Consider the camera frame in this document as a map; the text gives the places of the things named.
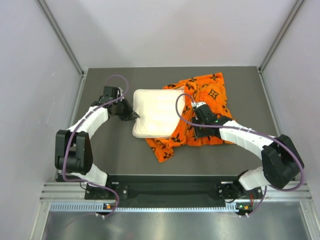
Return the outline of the white pillow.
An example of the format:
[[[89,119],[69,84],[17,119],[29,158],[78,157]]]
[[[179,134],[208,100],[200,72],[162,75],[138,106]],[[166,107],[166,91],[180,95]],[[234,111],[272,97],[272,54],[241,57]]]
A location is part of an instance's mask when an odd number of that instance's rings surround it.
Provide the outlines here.
[[[179,124],[185,107],[183,89],[138,89],[133,94],[133,110],[139,115],[132,134],[136,138],[168,139]]]

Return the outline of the orange patterned pillowcase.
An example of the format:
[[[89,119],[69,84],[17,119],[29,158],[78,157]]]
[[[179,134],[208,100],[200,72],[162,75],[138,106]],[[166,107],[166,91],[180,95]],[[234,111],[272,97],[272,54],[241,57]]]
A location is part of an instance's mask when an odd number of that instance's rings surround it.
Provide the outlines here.
[[[218,128],[192,126],[185,121],[199,125],[223,125],[233,120],[227,107],[227,93],[221,72],[196,76],[163,87],[164,90],[183,90],[185,100],[179,122],[168,138],[147,138],[158,162],[162,163],[174,156],[174,148],[188,145],[221,145],[228,143],[220,138]]]

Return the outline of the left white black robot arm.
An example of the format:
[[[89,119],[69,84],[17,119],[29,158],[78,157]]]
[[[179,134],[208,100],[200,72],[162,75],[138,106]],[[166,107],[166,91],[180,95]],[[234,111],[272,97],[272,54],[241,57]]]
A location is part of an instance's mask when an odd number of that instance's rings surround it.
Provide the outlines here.
[[[74,125],[59,130],[55,136],[54,165],[61,171],[63,180],[74,182],[75,179],[67,177],[71,174],[81,183],[96,188],[97,194],[105,199],[115,191],[109,175],[94,164],[91,138],[113,116],[123,122],[140,117],[120,87],[105,86],[103,94],[87,112]]]

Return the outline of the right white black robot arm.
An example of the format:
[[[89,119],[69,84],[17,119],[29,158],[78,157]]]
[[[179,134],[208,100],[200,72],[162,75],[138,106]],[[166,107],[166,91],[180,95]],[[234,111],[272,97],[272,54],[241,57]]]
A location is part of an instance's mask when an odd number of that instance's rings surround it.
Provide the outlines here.
[[[228,198],[245,198],[253,189],[267,186],[289,191],[286,186],[305,167],[290,137],[284,134],[274,137],[244,127],[230,117],[214,114],[203,101],[191,106],[195,113],[191,122],[196,137],[217,137],[231,142],[262,161],[261,167],[242,172],[227,185],[230,189]]]

